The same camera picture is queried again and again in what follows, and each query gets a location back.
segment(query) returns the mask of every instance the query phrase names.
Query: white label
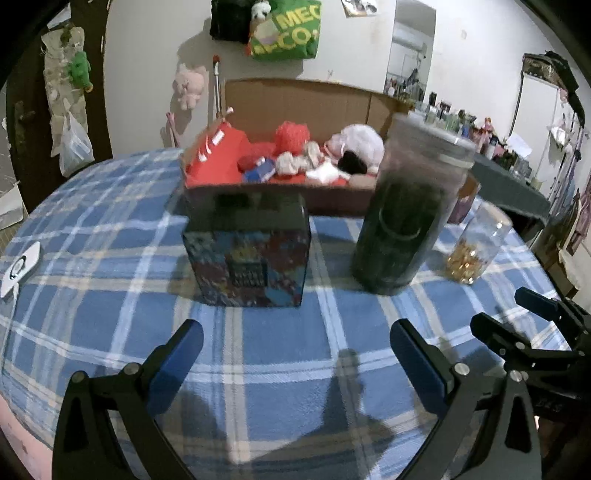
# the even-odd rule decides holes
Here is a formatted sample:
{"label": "white label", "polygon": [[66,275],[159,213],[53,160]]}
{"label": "white label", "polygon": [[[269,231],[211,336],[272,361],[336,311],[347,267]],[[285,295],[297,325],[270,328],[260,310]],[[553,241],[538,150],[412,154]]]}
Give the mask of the white label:
{"label": "white label", "polygon": [[219,145],[219,143],[222,141],[222,138],[224,137],[224,135],[225,135],[225,133],[223,132],[223,130],[218,130],[217,133],[212,138],[212,144],[214,144],[217,147]]}

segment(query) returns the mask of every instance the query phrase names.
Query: blue object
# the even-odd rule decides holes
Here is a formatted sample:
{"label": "blue object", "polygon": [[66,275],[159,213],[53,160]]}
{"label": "blue object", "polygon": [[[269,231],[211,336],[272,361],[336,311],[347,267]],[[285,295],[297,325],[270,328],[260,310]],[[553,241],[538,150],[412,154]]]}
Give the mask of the blue object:
{"label": "blue object", "polygon": [[176,345],[150,382],[146,410],[152,418],[170,408],[178,389],[181,388],[203,348],[203,328],[198,322],[186,320],[181,329],[171,339]]}
{"label": "blue object", "polygon": [[247,183],[265,183],[275,174],[275,162],[266,158],[263,163],[242,175]]}
{"label": "blue object", "polygon": [[[413,284],[377,297],[349,273],[362,221],[316,216],[300,308],[196,302],[181,237],[188,221],[181,152],[78,172],[31,212],[0,259],[2,273],[35,240],[44,250],[21,286],[12,324],[10,303],[0,303],[0,345],[9,335],[0,394],[48,447],[72,373],[97,377],[141,364],[186,318],[203,326],[205,341],[161,427],[196,478],[230,478],[239,468],[257,480],[364,478],[359,469],[395,477],[431,425],[389,345],[399,318],[478,371],[500,359],[470,332],[477,312],[509,315],[518,331],[537,335],[539,348],[566,347],[557,329],[515,304],[521,286],[546,297],[554,288],[514,231],[482,278],[465,287],[441,274],[463,229],[447,225]],[[466,221],[479,205],[477,198]],[[358,368],[337,369],[348,349]],[[122,448],[134,457],[128,442]]]}
{"label": "blue object", "polygon": [[443,418],[447,413],[445,384],[400,322],[392,325],[390,342],[425,410]]}

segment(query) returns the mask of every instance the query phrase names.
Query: mirror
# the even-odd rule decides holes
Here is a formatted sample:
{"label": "mirror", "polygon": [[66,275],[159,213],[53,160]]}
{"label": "mirror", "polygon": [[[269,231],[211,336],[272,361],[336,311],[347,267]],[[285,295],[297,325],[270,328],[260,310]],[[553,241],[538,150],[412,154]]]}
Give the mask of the mirror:
{"label": "mirror", "polygon": [[431,68],[436,11],[417,0],[398,0],[384,93],[423,100]]}

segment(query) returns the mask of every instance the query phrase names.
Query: cardboard box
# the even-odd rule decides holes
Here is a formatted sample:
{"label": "cardboard box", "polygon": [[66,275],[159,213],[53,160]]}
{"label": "cardboard box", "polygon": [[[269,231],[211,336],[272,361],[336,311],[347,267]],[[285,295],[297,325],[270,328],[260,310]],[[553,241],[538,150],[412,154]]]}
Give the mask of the cardboard box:
{"label": "cardboard box", "polygon": [[[322,145],[333,134],[352,124],[367,124],[385,139],[392,114],[406,113],[408,106],[394,98],[336,83],[287,79],[231,80],[225,83],[223,103],[234,112],[228,121],[244,131],[250,142],[273,141],[284,121],[306,124],[312,140]],[[205,129],[181,158],[183,171],[196,156],[205,136],[212,136],[220,120]],[[217,184],[186,190],[189,202],[198,206],[219,192],[270,192],[300,194],[311,215],[364,216],[372,190],[349,186],[309,184]]]}

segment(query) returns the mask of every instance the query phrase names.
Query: patterned square box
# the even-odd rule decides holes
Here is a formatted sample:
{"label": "patterned square box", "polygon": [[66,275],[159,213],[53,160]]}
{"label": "patterned square box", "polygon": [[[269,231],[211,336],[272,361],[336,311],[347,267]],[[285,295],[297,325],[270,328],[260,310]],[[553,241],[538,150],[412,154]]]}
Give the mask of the patterned square box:
{"label": "patterned square box", "polygon": [[310,249],[300,195],[220,194],[192,210],[183,241],[198,301],[229,307],[297,307]]}

